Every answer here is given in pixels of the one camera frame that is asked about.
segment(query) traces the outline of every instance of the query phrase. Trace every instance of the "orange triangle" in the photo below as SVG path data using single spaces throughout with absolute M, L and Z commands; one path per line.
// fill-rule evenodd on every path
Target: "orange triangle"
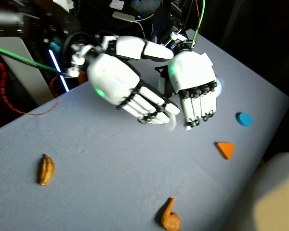
M 217 143 L 216 147 L 226 160 L 229 160 L 232 157 L 235 150 L 234 143 Z

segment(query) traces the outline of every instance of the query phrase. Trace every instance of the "blue round block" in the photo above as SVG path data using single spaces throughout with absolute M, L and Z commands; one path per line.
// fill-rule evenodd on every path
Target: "blue round block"
M 252 124 L 252 118 L 247 113 L 238 113 L 236 119 L 237 122 L 244 127 L 248 127 Z

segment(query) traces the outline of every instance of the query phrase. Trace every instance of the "red cable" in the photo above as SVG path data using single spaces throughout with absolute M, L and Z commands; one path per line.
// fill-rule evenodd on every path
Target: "red cable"
M 21 113 L 21 114 L 25 114 L 25 115 L 32 115 L 32 116 L 39 116 L 39 115 L 44 115 L 46 113 L 49 113 L 50 111 L 52 111 L 59 103 L 59 100 L 58 98 L 56 98 L 56 102 L 55 104 L 50 108 L 48 109 L 47 111 L 43 112 L 43 113 L 38 113 L 38 114 L 32 114 L 32 113 L 26 113 L 26 112 L 22 112 L 22 111 L 19 111 L 17 110 L 16 108 L 14 108 L 10 102 L 8 101 L 8 99 L 6 98 L 6 95 L 5 95 L 5 83 L 6 83 L 6 70 L 5 70 L 5 67 L 3 65 L 3 63 L 0 61 L 0 70 L 1 70 L 1 82 L 0 82 L 0 94 L 1 94 L 1 97 L 3 98 L 3 101 L 6 103 L 6 105 L 8 105 L 9 108 L 11 108 L 12 110 L 18 112 L 18 113 Z M 53 89 L 53 82 L 57 79 L 57 76 L 55 76 L 54 78 L 51 79 L 50 81 L 50 84 L 49 84 L 49 88 L 51 90 L 51 92 L 53 93 L 54 97 L 57 97 L 58 94 L 54 91 Z
M 199 23 L 200 23 L 200 14 L 199 14 L 198 2 L 197 2 L 197 0 L 195 0 L 195 2 L 196 2 L 196 6 L 197 6 L 197 12 L 198 12 L 198 25 L 199 25 Z

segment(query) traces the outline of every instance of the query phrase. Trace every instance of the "brown curved object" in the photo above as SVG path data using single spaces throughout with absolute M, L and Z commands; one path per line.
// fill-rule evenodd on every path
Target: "brown curved object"
M 174 198 L 170 199 L 170 202 L 165 209 L 161 220 L 162 226 L 168 231 L 178 231 L 181 228 L 179 215 L 176 213 L 171 213 L 174 201 Z

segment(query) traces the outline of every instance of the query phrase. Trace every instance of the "table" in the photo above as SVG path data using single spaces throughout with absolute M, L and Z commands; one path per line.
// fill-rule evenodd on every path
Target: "table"
M 220 229 L 289 97 L 202 36 L 197 51 L 211 58 L 225 89 L 216 115 L 191 131 L 182 114 L 174 131 L 142 125 L 100 98 L 90 83 L 60 96 L 54 111 L 0 128 L 0 230 L 158 231 L 155 217 L 168 197 L 176 198 L 173 211 L 183 231 Z M 131 63 L 156 86 L 153 67 L 163 64 Z M 254 123 L 240 126 L 237 112 L 249 113 Z M 232 159 L 223 159 L 217 141 L 236 144 Z M 45 187 L 37 184 L 42 154 L 55 163 Z

